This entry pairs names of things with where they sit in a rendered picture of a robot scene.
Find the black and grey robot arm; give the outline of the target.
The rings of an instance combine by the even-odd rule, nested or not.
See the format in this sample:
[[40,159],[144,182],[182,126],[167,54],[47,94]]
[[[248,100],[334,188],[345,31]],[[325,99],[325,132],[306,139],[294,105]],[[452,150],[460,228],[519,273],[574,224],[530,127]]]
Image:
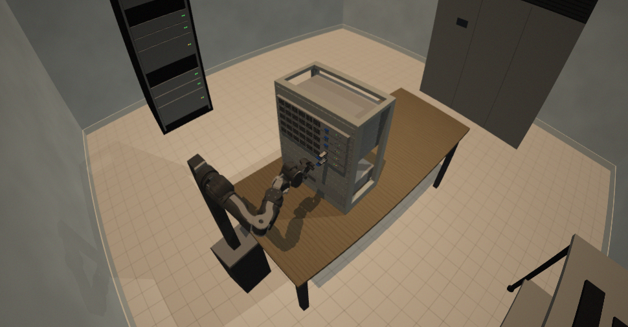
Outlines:
[[288,194],[290,187],[290,183],[284,178],[276,176],[271,183],[272,187],[265,192],[257,216],[254,216],[249,212],[248,204],[235,193],[232,183],[206,161],[197,165],[194,171],[196,183],[221,208],[224,206],[222,209],[227,210],[248,232],[258,238],[264,237],[267,230],[271,230],[283,205],[283,194]]

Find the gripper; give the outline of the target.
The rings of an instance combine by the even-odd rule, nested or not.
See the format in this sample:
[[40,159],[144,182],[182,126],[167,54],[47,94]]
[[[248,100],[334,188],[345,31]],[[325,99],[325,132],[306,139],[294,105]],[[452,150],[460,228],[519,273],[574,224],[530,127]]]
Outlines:
[[298,188],[308,178],[307,173],[309,170],[314,170],[314,164],[308,159],[302,158],[300,163],[300,166],[297,166],[292,161],[284,163],[279,174],[294,188]]

